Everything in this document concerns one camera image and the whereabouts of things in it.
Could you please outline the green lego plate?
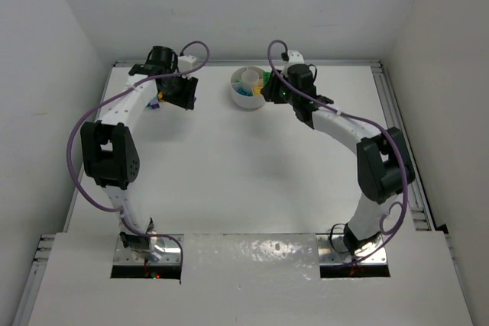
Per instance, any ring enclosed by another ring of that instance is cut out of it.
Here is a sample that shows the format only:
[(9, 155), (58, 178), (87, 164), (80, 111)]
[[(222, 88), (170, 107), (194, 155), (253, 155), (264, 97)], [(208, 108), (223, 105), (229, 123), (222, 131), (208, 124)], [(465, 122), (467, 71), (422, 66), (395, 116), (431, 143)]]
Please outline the green lego plate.
[(271, 72), (263, 72), (263, 82), (267, 83), (270, 80)]

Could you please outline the yellow lego brick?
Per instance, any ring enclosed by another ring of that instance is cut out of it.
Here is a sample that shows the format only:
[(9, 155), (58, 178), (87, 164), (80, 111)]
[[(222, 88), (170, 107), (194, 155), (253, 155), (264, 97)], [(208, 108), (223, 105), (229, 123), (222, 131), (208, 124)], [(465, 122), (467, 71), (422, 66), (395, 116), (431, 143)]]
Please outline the yellow lego brick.
[(263, 89), (263, 86), (255, 86), (253, 88), (253, 95), (260, 95), (262, 89)]

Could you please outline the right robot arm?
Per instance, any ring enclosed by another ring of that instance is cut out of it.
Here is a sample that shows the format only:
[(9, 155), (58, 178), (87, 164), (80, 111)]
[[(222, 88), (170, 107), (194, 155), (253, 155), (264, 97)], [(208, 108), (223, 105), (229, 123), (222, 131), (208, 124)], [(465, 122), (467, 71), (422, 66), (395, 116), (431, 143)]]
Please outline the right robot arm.
[(317, 94), (314, 82), (309, 66), (298, 63), (284, 71), (273, 69), (261, 94), (268, 102), (291, 105), (299, 121), (355, 155), (361, 197), (342, 237), (343, 249), (354, 254), (378, 235), (392, 238), (399, 231), (415, 173), (400, 129), (385, 129), (341, 111), (330, 98)]

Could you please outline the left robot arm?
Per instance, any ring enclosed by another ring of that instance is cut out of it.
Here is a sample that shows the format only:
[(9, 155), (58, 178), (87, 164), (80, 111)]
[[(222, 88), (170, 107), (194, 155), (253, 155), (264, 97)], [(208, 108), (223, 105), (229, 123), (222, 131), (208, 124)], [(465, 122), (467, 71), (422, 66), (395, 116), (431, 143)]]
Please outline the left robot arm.
[(146, 61), (130, 69), (125, 95), (97, 121), (80, 129), (85, 173), (116, 210), (123, 246), (142, 256), (154, 251), (157, 238), (152, 218), (130, 189), (141, 170), (132, 131), (143, 110), (159, 99), (185, 110), (194, 108), (198, 80), (189, 72), (197, 64), (194, 56), (152, 47)]

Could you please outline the teal lego brick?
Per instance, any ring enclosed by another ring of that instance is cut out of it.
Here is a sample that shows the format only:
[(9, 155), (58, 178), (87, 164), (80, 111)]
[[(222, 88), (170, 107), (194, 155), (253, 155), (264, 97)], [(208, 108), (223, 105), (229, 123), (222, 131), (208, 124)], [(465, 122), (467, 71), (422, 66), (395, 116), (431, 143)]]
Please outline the teal lego brick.
[(243, 95), (243, 96), (252, 96), (253, 95), (252, 92), (248, 92), (248, 91), (244, 90), (243, 88), (238, 89), (237, 93), (239, 95)]

